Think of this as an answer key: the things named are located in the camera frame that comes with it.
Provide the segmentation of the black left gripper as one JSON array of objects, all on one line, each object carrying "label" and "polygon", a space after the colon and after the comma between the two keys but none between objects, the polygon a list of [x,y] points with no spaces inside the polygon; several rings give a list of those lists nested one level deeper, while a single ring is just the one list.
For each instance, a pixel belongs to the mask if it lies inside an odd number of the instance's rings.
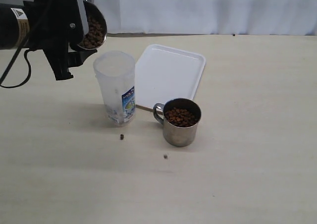
[{"label": "black left gripper", "polygon": [[82,66],[98,52],[68,52],[69,44],[78,44],[84,38],[77,0],[25,1],[24,8],[30,25],[25,47],[44,52],[56,80],[73,78],[69,68]]}]

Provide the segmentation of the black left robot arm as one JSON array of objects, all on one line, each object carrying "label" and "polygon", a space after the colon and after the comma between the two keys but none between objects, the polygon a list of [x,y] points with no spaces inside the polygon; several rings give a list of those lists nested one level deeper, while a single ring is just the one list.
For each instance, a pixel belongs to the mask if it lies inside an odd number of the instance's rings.
[{"label": "black left robot arm", "polygon": [[22,49],[42,50],[56,80],[73,78],[97,52],[107,34],[101,11],[92,0],[33,0],[0,5],[0,48],[15,50],[0,80],[4,81]]}]

